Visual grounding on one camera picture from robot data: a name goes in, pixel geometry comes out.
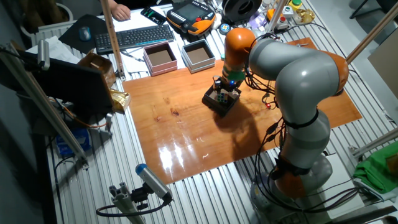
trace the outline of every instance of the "blue container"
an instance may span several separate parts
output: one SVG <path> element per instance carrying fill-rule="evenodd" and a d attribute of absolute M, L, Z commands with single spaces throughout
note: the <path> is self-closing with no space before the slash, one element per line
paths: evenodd
<path fill-rule="evenodd" d="M 88 130 L 85 128 L 77 128 L 71 130 L 72 134 L 79 142 L 80 146 L 83 148 L 84 151 L 91 149 L 91 138 L 88 133 Z M 60 151 L 61 155 L 71 155 L 73 151 L 70 149 L 68 144 L 63 140 L 63 138 L 58 135 L 55 138 L 55 142 L 57 143 L 58 150 Z"/>

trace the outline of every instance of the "black monitor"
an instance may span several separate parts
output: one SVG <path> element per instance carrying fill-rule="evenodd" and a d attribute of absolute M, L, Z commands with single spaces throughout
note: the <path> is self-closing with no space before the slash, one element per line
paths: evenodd
<path fill-rule="evenodd" d="M 37 63 L 37 55 L 18 52 L 24 60 Z M 50 59 L 47 71 L 32 72 L 47 96 L 74 104 L 73 111 L 80 116 L 112 112 L 113 100 L 104 76 L 95 70 L 73 63 Z M 15 91 L 21 86 L 11 86 Z"/>

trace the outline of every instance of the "glossy wood surface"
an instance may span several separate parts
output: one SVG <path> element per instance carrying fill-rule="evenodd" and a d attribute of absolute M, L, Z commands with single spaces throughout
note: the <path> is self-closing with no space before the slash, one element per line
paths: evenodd
<path fill-rule="evenodd" d="M 315 48 L 308 40 L 304 47 Z M 194 74 L 183 68 L 123 83 L 131 94 L 129 106 L 146 163 L 166 184 L 254 155 L 266 129 L 280 118 L 278 109 L 261 103 L 264 93 L 245 83 L 224 118 L 205 106 L 201 98 L 222 68 L 223 62 L 216 61 L 214 68 Z M 318 108 L 332 128 L 361 118 L 345 92 L 323 100 Z M 269 142 L 264 150 L 273 147 Z"/>

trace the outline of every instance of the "black keyboard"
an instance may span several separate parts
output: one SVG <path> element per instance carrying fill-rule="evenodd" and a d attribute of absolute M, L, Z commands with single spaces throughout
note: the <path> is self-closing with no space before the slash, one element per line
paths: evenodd
<path fill-rule="evenodd" d="M 144 47 L 161 41 L 173 41 L 174 36 L 169 25 L 143 27 L 116 33 L 120 50 Z M 97 54 L 113 53 L 109 34 L 95 35 Z"/>

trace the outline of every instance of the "desk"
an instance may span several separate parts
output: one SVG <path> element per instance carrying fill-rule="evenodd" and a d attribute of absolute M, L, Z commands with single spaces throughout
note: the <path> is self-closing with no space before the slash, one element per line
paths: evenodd
<path fill-rule="evenodd" d="M 304 42 L 315 48 L 310 39 L 300 40 Z M 131 94 L 130 110 L 147 165 L 166 184 L 255 155 L 267 127 L 281 117 L 278 109 L 268 110 L 261 102 L 264 92 L 245 83 L 224 118 L 209 110 L 201 98 L 223 65 L 217 60 L 215 67 L 194 74 L 183 68 L 123 83 Z M 331 128 L 361 118 L 345 92 L 323 100 L 318 108 Z M 267 143 L 264 150 L 275 144 Z"/>
<path fill-rule="evenodd" d="M 310 8 L 317 13 L 307 0 L 303 0 L 303 8 Z M 162 9 L 167 11 L 170 6 L 164 6 Z M 317 14 L 314 22 L 323 24 L 321 17 L 322 15 Z M 42 27 L 40 32 L 32 37 L 32 44 L 36 45 L 40 39 L 54 35 L 60 37 L 71 25 L 72 23 L 67 22 Z M 297 27 L 284 34 L 282 39 L 288 42 L 304 37 L 311 37 L 320 50 L 342 55 L 338 44 L 326 31 L 317 27 Z M 206 39 L 213 53 L 219 57 L 220 52 L 224 51 L 224 37 L 217 31 L 212 31 Z M 177 39 L 177 43 L 179 48 L 186 44 L 182 39 Z M 78 58 L 84 57 L 74 49 L 71 49 L 71 52 Z M 114 62 L 112 55 L 107 57 Z M 127 75 L 126 78 L 132 80 L 147 76 L 147 72 L 136 72 Z M 123 91 L 119 79 L 114 87 Z M 337 153 L 346 170 L 352 173 L 355 163 L 348 158 L 346 148 L 349 145 L 361 147 L 392 130 L 393 126 L 384 117 L 377 99 L 373 98 L 360 76 L 352 73 L 345 90 L 363 119 L 332 129 L 326 150 L 329 153 Z M 60 165 L 56 173 L 50 169 L 58 223 L 62 223 L 61 211 L 65 223 L 128 223 L 125 218 L 107 219 L 95 215 L 96 208 L 111 205 L 111 195 L 108 192 L 110 185 L 118 185 L 125 181 L 130 190 L 142 185 L 142 180 L 135 174 L 134 169 L 145 160 L 130 110 L 127 110 L 126 114 L 115 114 L 111 132 L 112 136 L 109 136 L 104 132 L 90 130 L 94 149 L 87 153 L 90 166 L 88 170 L 78 167 L 74 169 L 71 162 Z M 62 159 L 55 152 L 56 150 L 51 148 L 47 149 L 49 167 L 54 167 Z M 275 164 L 273 158 L 278 152 L 277 149 L 271 149 L 262 154 L 263 170 L 271 169 Z M 248 157 L 169 184 L 174 202 L 159 212 L 144 215 L 147 223 L 259 223 L 260 218 L 264 217 L 256 213 L 249 198 L 251 179 L 254 175 L 253 163 L 254 157 Z M 55 186 L 55 174 L 60 181 L 59 197 Z M 148 203 L 150 208 L 160 205 L 160 201 L 153 195 L 149 197 Z"/>

